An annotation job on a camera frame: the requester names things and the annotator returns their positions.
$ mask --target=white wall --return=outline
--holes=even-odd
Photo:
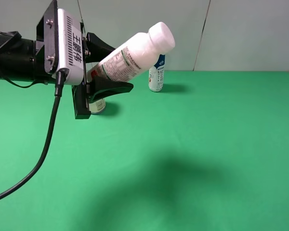
[[[36,26],[51,0],[0,0],[0,31],[18,30],[23,38],[36,39]],[[80,19],[76,0],[59,0],[64,8]]]
[[[87,31],[118,47],[157,22],[173,32],[176,48],[166,56],[170,70],[193,70],[209,0],[79,0]]]
[[[164,21],[176,48],[170,70],[193,70],[209,0],[79,0],[87,31],[117,47]],[[50,0],[0,0],[0,30],[34,39]],[[77,0],[59,7],[80,19]],[[289,0],[211,0],[196,70],[289,71]]]
[[[196,70],[289,71],[289,0],[212,0]]]

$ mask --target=black cable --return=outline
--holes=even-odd
[[[12,32],[0,32],[0,34],[2,35],[7,35],[7,36],[11,36],[11,38],[9,40],[7,40],[5,43],[3,43],[0,46],[0,54],[7,52],[11,46],[13,46],[17,41],[19,41],[21,39],[21,35],[18,33],[18,31],[12,31]],[[13,81],[11,81],[9,78],[7,78],[2,71],[0,70],[0,77],[3,78],[4,80],[8,81],[9,83],[13,84],[16,87],[19,88],[29,88],[37,83],[43,83],[41,81],[35,80],[33,81],[30,85],[28,86],[20,86],[16,83],[14,83]]]
[[[26,175],[21,181],[19,181],[17,184],[15,184],[13,187],[9,188],[8,190],[0,193],[0,200],[3,199],[4,197],[10,195],[11,193],[15,192],[17,189],[19,189],[24,184],[26,184],[36,174],[36,172],[39,170],[39,168],[42,166],[42,164],[46,158],[46,155],[47,155],[47,152],[48,152],[48,149],[50,146],[50,142],[52,140],[54,123],[56,120],[56,115],[57,115],[60,99],[62,96],[62,89],[63,89],[65,79],[66,79],[66,77],[65,77],[64,73],[61,73],[61,72],[57,73],[55,93],[54,93],[55,98],[54,98],[54,103],[53,103],[52,115],[50,117],[50,122],[49,122],[49,126],[48,126],[48,132],[47,132],[44,148],[43,148],[42,154],[41,154],[37,164],[34,166],[34,168],[31,170],[31,172],[29,172],[29,174]]]

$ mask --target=white bottle cap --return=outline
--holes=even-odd
[[[166,54],[175,47],[175,41],[168,26],[163,22],[156,23],[149,29],[149,36],[160,54]]]

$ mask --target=small bottle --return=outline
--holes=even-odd
[[[151,91],[162,90],[164,83],[165,55],[159,56],[158,62],[149,70],[149,88]]]
[[[100,76],[112,81],[128,82],[135,76],[149,70],[160,54],[166,54],[175,47],[169,28],[159,22],[148,33],[137,33],[87,73],[87,78]]]
[[[97,115],[105,110],[106,102],[104,99],[98,100],[94,103],[89,104],[89,110],[91,111],[92,115]]]

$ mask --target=white control box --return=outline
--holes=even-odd
[[[85,65],[80,22],[67,11],[58,9],[58,32],[59,64],[57,72],[64,71],[66,73],[65,84],[79,85],[84,77]]]

